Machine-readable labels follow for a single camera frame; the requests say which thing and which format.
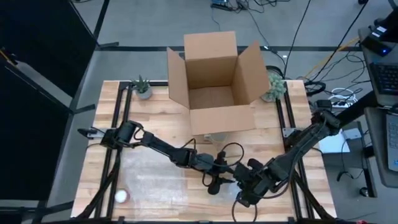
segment wooden table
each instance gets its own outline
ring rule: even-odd
[[[302,81],[287,81],[289,95],[297,127],[305,128],[310,124],[310,108]],[[93,126],[108,128],[111,126],[113,110],[118,90],[118,81],[105,81],[97,105]],[[154,87],[154,95],[147,101],[132,97],[129,119],[140,122],[146,131],[174,146],[182,146],[193,136],[190,134],[188,110],[169,99],[166,86]],[[242,160],[256,158],[265,163],[270,158],[284,153],[280,124],[275,103],[256,100],[251,103],[257,129],[229,133],[225,142],[214,144],[205,141],[203,136],[195,136],[199,153],[212,155],[229,142],[238,142],[244,146]],[[288,124],[287,113],[284,113]],[[240,156],[237,147],[226,150],[228,162],[232,163]],[[78,215],[91,201],[100,186],[106,149],[93,146],[87,150],[80,183],[76,193],[72,216]],[[336,215],[328,185],[322,156],[317,151],[310,151],[304,158],[308,186],[322,206],[333,216]],[[124,149],[118,189],[126,189],[130,199],[126,203],[116,203],[113,219],[125,216],[126,220],[157,221],[231,221],[231,206],[236,195],[234,185],[225,184],[218,195],[209,195],[203,186],[202,175],[194,170],[175,167],[163,155],[152,149]],[[103,204],[105,214],[107,197]],[[303,215],[305,205],[300,194]],[[258,203],[258,221],[286,221],[294,217],[294,206],[290,191],[272,200]],[[238,221],[251,221],[254,208],[237,205],[235,215]]]

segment cardboard box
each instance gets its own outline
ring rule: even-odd
[[[269,90],[259,43],[238,56],[235,32],[184,35],[167,49],[169,97],[190,110],[193,135],[256,128],[249,104]]]

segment white cable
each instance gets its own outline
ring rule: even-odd
[[[341,90],[339,93],[341,93],[342,91],[348,91],[351,94],[349,96],[336,95],[336,94],[334,94],[334,91],[336,91],[336,90]],[[352,91],[350,89],[347,89],[347,88],[334,88],[334,89],[331,90],[331,93],[332,93],[332,95],[328,98],[328,100],[336,98],[336,99],[345,100],[345,101],[351,100],[354,103],[356,103],[358,101],[356,99],[356,95],[355,95],[354,91]]]

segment white ball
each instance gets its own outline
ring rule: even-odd
[[[128,198],[128,193],[126,192],[126,190],[118,190],[116,192],[116,194],[114,195],[114,199],[115,201],[117,201],[117,203],[124,203],[126,202]]]

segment gray floor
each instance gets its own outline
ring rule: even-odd
[[[102,3],[103,0],[92,0],[75,4],[91,30],[95,27]],[[280,2],[277,7],[264,7],[263,14],[256,12],[252,14],[270,45],[290,46],[306,4],[306,1],[298,0]],[[253,2],[251,6],[261,10]],[[312,1],[295,45],[336,46],[360,8],[357,0]],[[390,12],[391,8],[386,0],[369,1],[346,41],[357,36],[359,27],[366,27],[375,18]],[[221,30],[236,31],[238,45],[249,45],[254,40],[266,44],[247,11],[235,14],[214,10],[213,13],[214,18],[220,23]],[[206,0],[111,0],[98,41],[101,44],[119,41],[125,46],[176,46],[183,45],[184,34],[217,30],[217,25],[211,20],[209,1]],[[293,52],[289,59],[287,77],[294,79],[305,75],[330,53]],[[275,55],[269,52],[262,54],[267,65],[283,67]],[[337,53],[333,60],[338,60],[344,55],[345,53]],[[103,80],[130,80],[140,74],[151,80],[166,80],[166,63],[165,52],[95,52],[81,91],[79,106],[98,101]],[[333,69],[328,78],[343,76],[359,67],[358,63],[341,63]],[[338,81],[328,82],[327,89],[347,87],[357,75],[359,72]],[[40,80],[38,74],[34,72],[31,76]],[[366,71],[358,80],[368,79]],[[358,88],[362,88],[363,91],[356,95],[357,98],[361,98],[371,90],[368,83],[357,85],[352,90]],[[326,97],[325,94],[319,94],[310,100]],[[49,206],[71,201],[75,197],[87,145],[87,139],[81,137],[76,130],[91,126],[94,115],[94,111],[79,114],[72,122]],[[398,215],[392,210],[396,208],[398,190],[385,188],[376,172],[375,180],[379,197],[364,198],[358,194],[358,189],[364,186],[363,176],[358,180],[343,179],[337,182],[335,179],[340,169],[340,167],[326,168],[338,217],[354,218],[375,212],[365,218],[370,222],[398,223]],[[353,169],[351,172],[356,174],[359,170]],[[19,202],[7,202],[8,205],[17,203]],[[46,217],[45,220],[66,219],[69,216],[70,211],[66,211]]]

